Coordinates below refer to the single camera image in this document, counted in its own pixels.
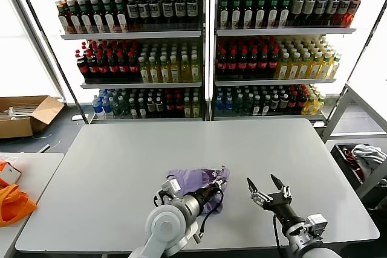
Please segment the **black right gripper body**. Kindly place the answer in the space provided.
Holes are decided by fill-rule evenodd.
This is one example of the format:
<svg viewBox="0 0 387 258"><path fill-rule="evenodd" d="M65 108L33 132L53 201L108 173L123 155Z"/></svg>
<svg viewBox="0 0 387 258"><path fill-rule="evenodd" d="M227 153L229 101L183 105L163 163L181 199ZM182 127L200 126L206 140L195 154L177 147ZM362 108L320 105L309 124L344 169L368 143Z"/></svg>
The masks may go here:
<svg viewBox="0 0 387 258"><path fill-rule="evenodd" d="M263 209L272 211L283 227L292 227L304 221L291 207L292 198L285 198L282 192L268 194L271 199L263 203Z"/></svg>

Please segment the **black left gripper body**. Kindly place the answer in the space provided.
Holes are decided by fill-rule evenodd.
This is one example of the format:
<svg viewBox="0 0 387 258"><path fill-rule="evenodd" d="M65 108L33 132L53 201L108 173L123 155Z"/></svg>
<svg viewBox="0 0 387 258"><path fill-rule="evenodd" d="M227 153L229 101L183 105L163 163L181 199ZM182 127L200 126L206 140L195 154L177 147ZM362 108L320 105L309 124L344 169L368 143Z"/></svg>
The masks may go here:
<svg viewBox="0 0 387 258"><path fill-rule="evenodd" d="M195 199L201 207L204 207L218 194L223 194L221 187L218 184L208 184L195 191Z"/></svg>

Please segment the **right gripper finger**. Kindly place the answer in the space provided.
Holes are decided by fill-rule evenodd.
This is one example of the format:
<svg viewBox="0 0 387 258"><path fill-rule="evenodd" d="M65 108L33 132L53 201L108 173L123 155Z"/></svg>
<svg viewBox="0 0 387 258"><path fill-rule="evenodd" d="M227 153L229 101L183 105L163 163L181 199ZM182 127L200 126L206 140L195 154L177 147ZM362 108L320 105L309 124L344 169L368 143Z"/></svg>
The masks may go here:
<svg viewBox="0 0 387 258"><path fill-rule="evenodd" d="M290 187L288 185L285 185L279 178L277 178L273 174L271 174L270 177L278 190L277 192L270 194L271 200L291 200L292 195Z"/></svg>
<svg viewBox="0 0 387 258"><path fill-rule="evenodd" d="M258 190L253 181L247 177L248 188L250 190L250 198L259 206L264 206L272 201L272 197Z"/></svg>

